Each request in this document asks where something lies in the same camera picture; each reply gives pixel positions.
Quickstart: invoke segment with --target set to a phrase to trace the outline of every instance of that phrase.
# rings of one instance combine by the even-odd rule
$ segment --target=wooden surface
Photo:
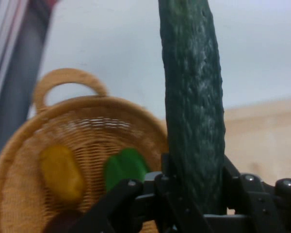
[[[225,154],[271,185],[291,178],[291,100],[225,111]]]

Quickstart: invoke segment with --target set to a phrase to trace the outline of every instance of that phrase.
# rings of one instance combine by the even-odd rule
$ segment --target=dark gray fabric
[[[26,121],[40,64],[47,23],[34,2],[26,12],[0,95],[0,151]]]

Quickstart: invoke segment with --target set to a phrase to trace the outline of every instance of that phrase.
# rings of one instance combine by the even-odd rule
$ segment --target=basket rim
[[[167,139],[167,129],[162,121],[157,119],[151,112],[140,105],[128,100],[117,97],[98,97],[83,96],[59,102],[48,107],[47,110],[37,114],[33,118],[26,121],[7,141],[0,153],[0,206],[2,203],[2,190],[4,188],[6,173],[9,171],[14,162],[15,151],[17,151],[23,142],[30,138],[33,133],[38,130],[41,125],[47,123],[50,119],[60,116],[72,110],[89,108],[92,106],[111,106],[114,109],[125,110],[133,116],[142,118],[148,122],[156,133]]]

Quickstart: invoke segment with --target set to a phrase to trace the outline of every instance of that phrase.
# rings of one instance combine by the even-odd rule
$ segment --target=black metal bracket
[[[155,220],[160,233],[291,232],[291,179],[275,187],[253,174],[241,174],[225,156],[225,204],[235,215],[203,215],[182,191],[177,170],[162,155],[162,174],[144,183],[122,180],[87,212],[69,233],[137,233]]]

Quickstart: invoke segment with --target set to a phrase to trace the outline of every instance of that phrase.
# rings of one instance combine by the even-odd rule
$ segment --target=green cucumber
[[[222,78],[207,0],[159,0],[169,151],[204,214],[224,214]]]

